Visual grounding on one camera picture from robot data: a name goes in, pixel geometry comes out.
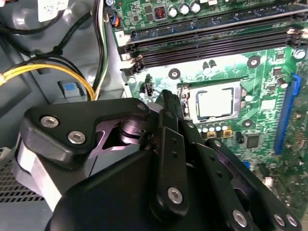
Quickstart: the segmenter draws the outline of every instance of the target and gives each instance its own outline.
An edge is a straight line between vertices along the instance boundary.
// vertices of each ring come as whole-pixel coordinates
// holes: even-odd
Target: blue pcie slot
[[[287,88],[282,106],[281,116],[278,123],[276,138],[274,142],[274,151],[277,155],[281,154],[285,132],[290,118],[290,112],[293,106],[294,97],[298,95],[301,83],[301,77],[293,74],[291,85]]]

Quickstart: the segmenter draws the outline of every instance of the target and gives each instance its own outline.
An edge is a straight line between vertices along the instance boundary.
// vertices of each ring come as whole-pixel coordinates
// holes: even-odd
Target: motherboard
[[[129,94],[145,103],[164,89],[178,95],[204,140],[220,139],[305,220],[306,2],[114,0],[109,7]]]

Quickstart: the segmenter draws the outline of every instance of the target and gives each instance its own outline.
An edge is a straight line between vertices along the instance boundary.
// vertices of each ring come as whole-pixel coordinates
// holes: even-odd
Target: silver screw
[[[280,224],[281,226],[285,226],[284,220],[278,214],[274,213],[274,217],[278,224]]]
[[[277,164],[276,164],[276,163],[271,163],[271,164],[269,164],[269,167],[272,168],[272,169],[274,169],[274,168],[277,167]]]
[[[71,131],[67,138],[73,144],[83,144],[86,141],[86,136],[80,131]]]
[[[113,6],[115,4],[115,0],[106,0],[106,4],[108,6]]]
[[[194,125],[193,125],[193,123],[192,122],[187,122],[187,125],[190,127],[190,128],[194,128]]]
[[[214,141],[214,143],[216,144],[216,146],[221,147],[221,143],[219,143],[219,141]]]
[[[247,220],[239,210],[233,210],[232,212],[234,220],[243,228],[247,226]]]
[[[286,216],[287,216],[288,221],[291,223],[291,225],[296,227],[297,226],[296,220],[290,214],[287,214]]]
[[[166,114],[167,114],[167,116],[169,116],[170,118],[173,118],[173,115],[172,115],[171,112],[167,111]]]
[[[141,104],[141,103],[138,104],[137,107],[139,107],[141,110],[145,110],[146,109],[145,106],[143,104]]]
[[[181,192],[174,187],[168,188],[168,197],[175,204],[181,204],[183,201],[183,196]]]
[[[47,128],[55,128],[59,125],[59,121],[52,116],[44,116],[42,119],[40,119],[40,123]]]

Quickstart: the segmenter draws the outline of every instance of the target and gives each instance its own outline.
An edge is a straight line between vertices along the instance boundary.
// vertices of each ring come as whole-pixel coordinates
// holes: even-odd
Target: ventilation grille
[[[0,169],[0,203],[44,200],[40,195],[18,183],[11,169],[12,160]]]

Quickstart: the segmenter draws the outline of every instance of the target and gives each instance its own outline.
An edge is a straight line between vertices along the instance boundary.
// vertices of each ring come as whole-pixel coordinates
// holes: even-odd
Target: cpu socket
[[[186,85],[182,91],[185,115],[194,124],[236,118],[241,109],[240,81],[220,81],[201,86]]]

